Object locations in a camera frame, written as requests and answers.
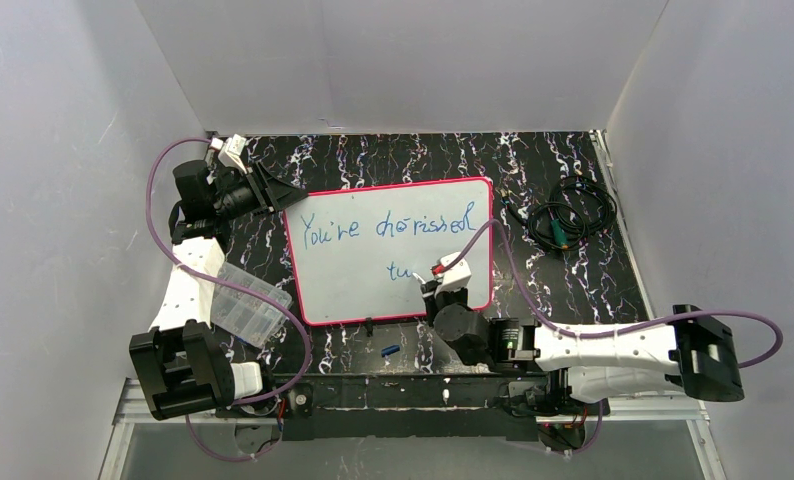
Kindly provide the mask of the blue marker cap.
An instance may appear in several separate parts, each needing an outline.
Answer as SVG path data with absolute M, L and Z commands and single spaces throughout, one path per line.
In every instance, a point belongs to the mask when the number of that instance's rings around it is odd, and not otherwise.
M 390 345 L 390 346 L 387 346 L 387 347 L 385 347 L 385 348 L 383 348 L 383 349 L 381 350 L 381 357 L 382 357 L 382 358 L 387 358 L 387 357 L 389 357 L 390 355 L 393 355 L 393 354 L 395 354 L 395 353 L 399 352 L 400 350 L 401 350 L 401 347 L 400 347 L 399 345 Z

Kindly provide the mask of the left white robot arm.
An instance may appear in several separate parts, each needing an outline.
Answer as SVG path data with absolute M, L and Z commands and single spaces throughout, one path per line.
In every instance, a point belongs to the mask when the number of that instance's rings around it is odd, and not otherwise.
M 218 286 L 244 297 L 252 288 L 219 277 L 231 223 L 245 214 L 270 214 L 304 200 L 305 190 L 280 180 L 262 165 L 243 172 L 204 160 L 173 170 L 180 194 L 168 220 L 173 269 L 156 318 L 134 335 L 129 355 L 153 418 L 167 420 L 232 406 L 274 391 L 258 362 L 226 359 L 211 327 Z

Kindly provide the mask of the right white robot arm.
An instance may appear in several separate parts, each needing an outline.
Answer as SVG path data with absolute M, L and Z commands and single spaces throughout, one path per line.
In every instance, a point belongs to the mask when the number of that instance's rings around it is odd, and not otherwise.
M 628 324 L 549 327 L 525 318 L 490 319 L 467 304 L 467 290 L 422 283 L 426 318 L 466 366 L 518 377 L 549 376 L 547 397 L 594 404 L 607 397 L 681 391 L 709 402 L 745 392 L 732 330 L 693 305 L 677 319 L 633 330 Z

